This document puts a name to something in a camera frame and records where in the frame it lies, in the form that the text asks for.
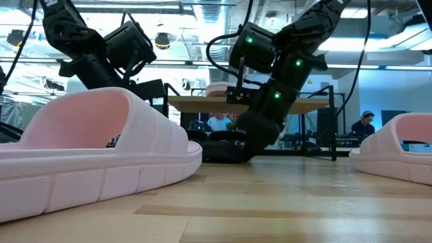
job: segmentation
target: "man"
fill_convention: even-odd
[[[207,124],[213,131],[226,131],[227,124],[232,122],[229,118],[225,117],[223,113],[216,113],[215,116],[207,121]]]
[[[372,111],[365,111],[360,118],[360,121],[352,124],[352,132],[359,137],[367,137],[375,132],[375,128],[371,125],[375,115]]]

